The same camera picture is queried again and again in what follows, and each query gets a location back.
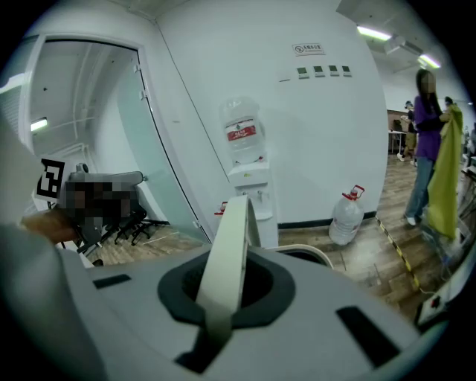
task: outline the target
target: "woman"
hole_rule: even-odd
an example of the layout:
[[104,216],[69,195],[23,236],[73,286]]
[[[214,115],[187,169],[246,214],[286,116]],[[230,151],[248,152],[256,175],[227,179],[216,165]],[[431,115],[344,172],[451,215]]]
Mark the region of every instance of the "woman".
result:
[[418,96],[414,102],[414,117],[419,132],[418,147],[415,156],[418,158],[418,169],[414,189],[411,192],[405,210],[407,222],[415,226],[416,218],[422,216],[423,208],[428,204],[428,184],[433,176],[433,166],[440,150],[440,131],[449,120],[449,114],[441,112],[436,93],[436,79],[425,69],[416,73]]

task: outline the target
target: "ceiling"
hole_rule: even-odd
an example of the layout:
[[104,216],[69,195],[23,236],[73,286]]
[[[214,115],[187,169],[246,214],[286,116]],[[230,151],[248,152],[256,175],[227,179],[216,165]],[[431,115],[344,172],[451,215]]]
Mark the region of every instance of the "ceiling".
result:
[[129,11],[142,15],[146,19],[155,19],[161,14],[178,7],[189,0],[109,0],[123,5]]
[[47,118],[48,125],[33,133],[34,144],[74,140],[96,115],[107,74],[130,53],[95,42],[45,43],[33,75],[30,119]]
[[[427,29],[413,8],[403,0],[342,0],[337,12],[357,25],[369,27],[391,35],[402,36],[406,41],[422,49],[425,54],[442,64],[451,62],[444,47]],[[386,54],[384,42],[365,37],[376,60],[386,62],[394,71],[418,66],[417,56],[396,51]]]

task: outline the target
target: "curved white wall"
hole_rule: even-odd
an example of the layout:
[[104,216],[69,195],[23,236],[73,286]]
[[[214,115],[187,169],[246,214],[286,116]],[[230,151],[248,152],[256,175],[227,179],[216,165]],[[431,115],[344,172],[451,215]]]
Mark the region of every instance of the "curved white wall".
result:
[[[354,184],[366,187],[365,211],[375,211],[387,162],[379,75],[355,24],[335,13],[334,3],[189,1],[158,20],[178,71],[156,26],[104,1],[59,4],[29,34],[84,33],[144,46],[152,107],[212,228],[217,205],[233,194],[220,166],[230,169],[218,105],[231,95],[252,96],[273,158],[278,222],[322,220]],[[319,42],[327,54],[295,57],[291,45],[302,42]],[[348,65],[353,77],[278,83],[278,72],[302,65]]]
[[[376,210],[387,164],[385,98],[353,22],[319,1],[196,0],[158,23],[227,172],[219,104],[234,95],[260,104],[278,222],[330,218],[354,184],[367,190],[365,211]],[[296,57],[292,45],[303,42],[321,43],[326,55]],[[296,68],[313,65],[348,65],[353,77],[299,80]],[[279,83],[284,71],[291,80]]]

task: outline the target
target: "purple shirt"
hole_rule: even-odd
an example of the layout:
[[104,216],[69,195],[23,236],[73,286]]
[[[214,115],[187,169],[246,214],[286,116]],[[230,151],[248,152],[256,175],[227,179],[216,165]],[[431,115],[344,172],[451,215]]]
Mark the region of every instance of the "purple shirt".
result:
[[422,131],[418,129],[418,124],[423,121],[429,121],[431,119],[438,118],[438,115],[434,110],[430,113],[426,112],[423,102],[419,96],[415,97],[414,102],[414,114],[416,129],[419,133],[418,147],[416,149],[416,157],[426,157],[430,160],[436,161],[438,157],[438,151],[440,151],[441,145],[441,129],[434,129],[432,131]]

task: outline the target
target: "red label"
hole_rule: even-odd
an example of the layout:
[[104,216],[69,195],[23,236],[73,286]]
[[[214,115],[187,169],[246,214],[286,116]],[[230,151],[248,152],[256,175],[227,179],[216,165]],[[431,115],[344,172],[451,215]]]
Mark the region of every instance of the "red label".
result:
[[227,134],[228,141],[246,138],[246,136],[251,136],[251,135],[256,135],[255,126],[245,127],[243,129],[239,129],[238,131],[231,131]]

